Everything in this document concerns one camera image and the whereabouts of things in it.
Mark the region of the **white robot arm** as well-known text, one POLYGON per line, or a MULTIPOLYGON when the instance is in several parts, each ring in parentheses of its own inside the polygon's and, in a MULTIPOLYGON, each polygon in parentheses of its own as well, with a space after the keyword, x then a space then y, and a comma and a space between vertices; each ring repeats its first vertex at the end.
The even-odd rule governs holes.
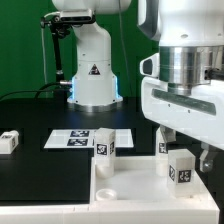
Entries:
MULTIPOLYGON (((56 20, 73 28, 78 72, 70 104, 88 111, 119 102, 110 66, 110 36, 95 17, 127 9, 131 0, 52 0, 56 20)), ((138 0, 138 27, 159 43, 140 63, 144 116, 166 140, 183 133, 200 141, 200 168, 208 172, 224 150, 224 0, 138 0)))

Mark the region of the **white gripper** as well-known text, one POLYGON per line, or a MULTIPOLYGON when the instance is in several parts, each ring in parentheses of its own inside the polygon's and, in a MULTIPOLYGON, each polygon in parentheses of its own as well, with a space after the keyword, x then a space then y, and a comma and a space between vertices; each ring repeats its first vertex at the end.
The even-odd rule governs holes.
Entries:
POLYGON ((176 131, 201 141, 200 171, 210 172, 216 148, 224 150, 224 81, 193 87, 189 97, 174 95, 168 91, 168 84, 158 79, 158 53, 140 62, 140 73, 144 75, 144 116, 163 125, 160 130, 165 143, 176 141, 176 131))

